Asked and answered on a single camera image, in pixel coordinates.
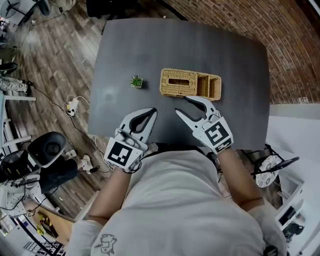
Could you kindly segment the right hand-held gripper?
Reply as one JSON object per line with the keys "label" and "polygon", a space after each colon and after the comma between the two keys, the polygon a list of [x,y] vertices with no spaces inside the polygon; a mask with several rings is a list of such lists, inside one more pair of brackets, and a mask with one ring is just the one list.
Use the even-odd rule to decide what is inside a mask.
{"label": "right hand-held gripper", "polygon": [[193,136],[215,155],[229,148],[234,142],[232,132],[225,118],[216,110],[212,102],[207,98],[195,95],[183,98],[204,112],[207,117],[206,119],[201,117],[194,119],[183,110],[175,109],[175,113],[193,131]]}

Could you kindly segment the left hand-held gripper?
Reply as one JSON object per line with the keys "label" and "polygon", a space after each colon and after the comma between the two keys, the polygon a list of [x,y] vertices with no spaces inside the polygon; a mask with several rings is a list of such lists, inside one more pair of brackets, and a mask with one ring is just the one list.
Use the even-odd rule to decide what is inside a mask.
{"label": "left hand-held gripper", "polygon": [[103,159],[125,173],[137,172],[148,150],[147,140],[157,115],[156,108],[143,108],[127,114],[114,137],[109,139]]}

